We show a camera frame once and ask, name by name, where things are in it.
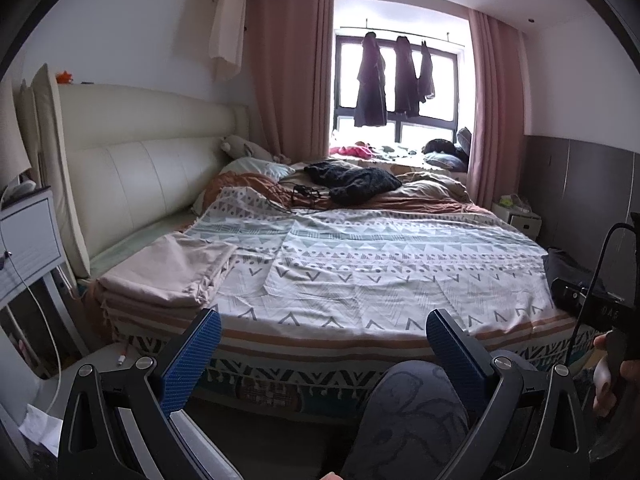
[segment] nightstand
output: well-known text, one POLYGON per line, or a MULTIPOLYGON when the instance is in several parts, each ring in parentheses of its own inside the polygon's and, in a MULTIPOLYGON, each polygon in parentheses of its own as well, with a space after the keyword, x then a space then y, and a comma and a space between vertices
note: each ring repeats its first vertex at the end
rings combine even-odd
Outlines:
POLYGON ((42 279, 71 339, 87 355, 51 275, 65 262, 51 190, 39 190, 0 210, 0 228, 0 309, 24 291, 25 284, 42 279))
POLYGON ((494 202, 491 206, 491 212, 500 220, 504 220, 507 224, 512 225, 518 231, 527 235, 533 241, 538 238, 540 228, 542 227, 542 219, 535 213, 523 213, 520 210, 509 209, 494 202))

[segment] hanging clothes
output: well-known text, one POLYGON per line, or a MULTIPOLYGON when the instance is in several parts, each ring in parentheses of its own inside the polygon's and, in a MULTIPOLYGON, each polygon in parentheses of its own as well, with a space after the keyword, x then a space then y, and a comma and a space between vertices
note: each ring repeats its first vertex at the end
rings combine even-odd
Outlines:
POLYGON ((420 115, 420 96, 409 39, 406 36, 398 36, 394 50, 396 51, 396 113, 416 117, 420 115))
POLYGON ((242 65, 246 0, 218 0, 209 39, 216 81, 238 75, 242 65))
POLYGON ((427 99, 436 97, 433 85, 433 63, 426 41, 422 42, 420 52, 422 53, 422 63, 420 64, 420 79, 418 79, 418 94, 420 94, 420 102, 425 103, 427 99))
POLYGON ((368 32, 362 40, 358 81, 360 89, 353 115, 355 126, 385 126, 385 60, 380 54, 375 32, 368 32))

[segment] gray pants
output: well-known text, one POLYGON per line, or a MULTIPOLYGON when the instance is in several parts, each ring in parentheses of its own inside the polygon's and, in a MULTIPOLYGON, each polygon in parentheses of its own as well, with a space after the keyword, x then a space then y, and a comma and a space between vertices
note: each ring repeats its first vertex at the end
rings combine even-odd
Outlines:
MULTIPOLYGON (((533 368, 515 354, 510 358, 533 368)), ((340 475, 344 480, 432 480, 467 431, 466 411, 442 368, 424 361, 397 364, 372 391, 340 475)))

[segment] white towel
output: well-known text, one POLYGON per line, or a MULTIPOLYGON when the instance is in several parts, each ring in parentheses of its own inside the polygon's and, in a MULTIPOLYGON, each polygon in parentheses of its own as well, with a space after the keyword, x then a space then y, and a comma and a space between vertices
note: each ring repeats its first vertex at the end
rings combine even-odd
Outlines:
POLYGON ((245 9, 246 0, 218 0, 209 40, 217 80, 229 80, 240 72, 245 9))

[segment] window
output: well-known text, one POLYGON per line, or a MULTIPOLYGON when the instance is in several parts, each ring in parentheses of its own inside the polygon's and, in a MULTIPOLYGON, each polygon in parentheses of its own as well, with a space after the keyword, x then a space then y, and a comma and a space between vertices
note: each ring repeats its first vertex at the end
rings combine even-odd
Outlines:
MULTIPOLYGON (((420 115, 408 118, 394 112, 396 106, 396 52, 394 41, 378 40, 385 60, 386 126, 356 128, 353 123, 360 83, 362 38, 337 36, 335 49, 334 129, 341 144, 356 140, 380 145, 401 142, 419 152, 431 139, 451 139, 458 130, 458 56, 430 48, 436 96, 420 103, 420 115)), ((414 66, 420 70, 420 46, 412 44, 414 66)))

